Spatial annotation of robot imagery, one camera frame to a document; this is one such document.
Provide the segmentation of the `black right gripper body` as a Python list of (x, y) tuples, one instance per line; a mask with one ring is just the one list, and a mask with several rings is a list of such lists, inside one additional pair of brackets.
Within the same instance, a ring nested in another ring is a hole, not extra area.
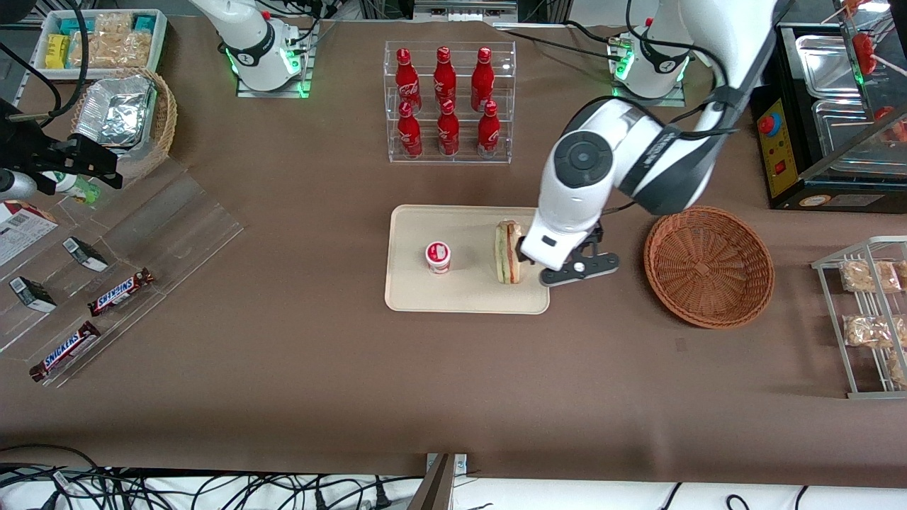
[(58, 140), (43, 132), (34, 120), (13, 122), (20, 111), (1, 100), (1, 191), (3, 195), (52, 195), (56, 181), (45, 172), (71, 174), (69, 138)]

